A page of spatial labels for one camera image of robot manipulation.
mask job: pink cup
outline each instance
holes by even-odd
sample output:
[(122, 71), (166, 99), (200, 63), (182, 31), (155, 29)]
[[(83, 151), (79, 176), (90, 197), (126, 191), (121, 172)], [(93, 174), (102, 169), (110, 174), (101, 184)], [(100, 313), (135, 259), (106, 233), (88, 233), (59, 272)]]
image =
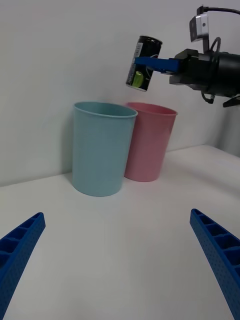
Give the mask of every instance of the pink cup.
[(176, 111), (164, 106), (129, 102), (137, 110), (125, 177), (135, 181), (156, 180), (161, 171), (169, 138), (174, 126)]

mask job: can label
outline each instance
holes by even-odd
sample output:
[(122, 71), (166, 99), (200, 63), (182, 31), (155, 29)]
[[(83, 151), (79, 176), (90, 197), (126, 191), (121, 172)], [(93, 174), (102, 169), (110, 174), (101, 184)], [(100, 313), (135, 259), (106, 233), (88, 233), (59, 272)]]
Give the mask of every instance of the can label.
[(131, 67), (126, 80), (126, 85), (141, 91), (147, 91), (153, 70), (145, 65), (135, 64), (135, 58), (151, 57), (157, 58), (162, 42), (149, 36), (141, 35), (133, 55)]

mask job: blue plastic part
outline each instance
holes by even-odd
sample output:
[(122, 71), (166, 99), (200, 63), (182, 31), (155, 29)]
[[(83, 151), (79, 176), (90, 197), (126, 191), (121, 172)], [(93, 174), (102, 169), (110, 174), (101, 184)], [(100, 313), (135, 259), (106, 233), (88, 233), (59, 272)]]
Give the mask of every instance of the blue plastic part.
[(134, 63), (136, 65), (144, 65), (154, 71), (161, 72), (162, 74), (174, 75), (178, 73), (180, 67), (179, 59), (157, 59), (147, 56), (140, 56), (135, 58)]
[(0, 240), (0, 320), (44, 228), (44, 214), (39, 212)]
[(235, 320), (240, 320), (240, 240), (192, 209), (190, 224)]

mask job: black cable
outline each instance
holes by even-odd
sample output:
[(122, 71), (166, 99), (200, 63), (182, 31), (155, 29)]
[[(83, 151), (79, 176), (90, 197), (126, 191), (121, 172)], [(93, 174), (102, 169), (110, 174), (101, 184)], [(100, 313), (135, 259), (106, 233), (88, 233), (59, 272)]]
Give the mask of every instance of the black cable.
[(211, 98), (207, 98), (205, 96), (205, 94), (201, 91), (201, 96), (203, 97), (203, 99), (210, 105), (212, 105), (214, 103), (214, 98), (215, 98), (215, 95), (211, 95)]
[(235, 9), (215, 8), (215, 7), (204, 6), (204, 7), (203, 7), (203, 10), (204, 10), (204, 12), (208, 12), (208, 11), (220, 11), (220, 12), (230, 12), (230, 13), (232, 13), (232, 14), (240, 15), (240, 11), (239, 11), (239, 10), (235, 10)]

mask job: perforated blue plastic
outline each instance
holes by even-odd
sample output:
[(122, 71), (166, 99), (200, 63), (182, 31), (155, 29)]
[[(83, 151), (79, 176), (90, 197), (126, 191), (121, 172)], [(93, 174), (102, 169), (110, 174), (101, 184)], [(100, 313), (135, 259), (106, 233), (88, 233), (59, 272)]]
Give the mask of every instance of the perforated blue plastic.
[(240, 320), (240, 240), (192, 209), (190, 224), (235, 320)]
[(39, 212), (0, 240), (0, 320), (44, 228), (44, 214)]

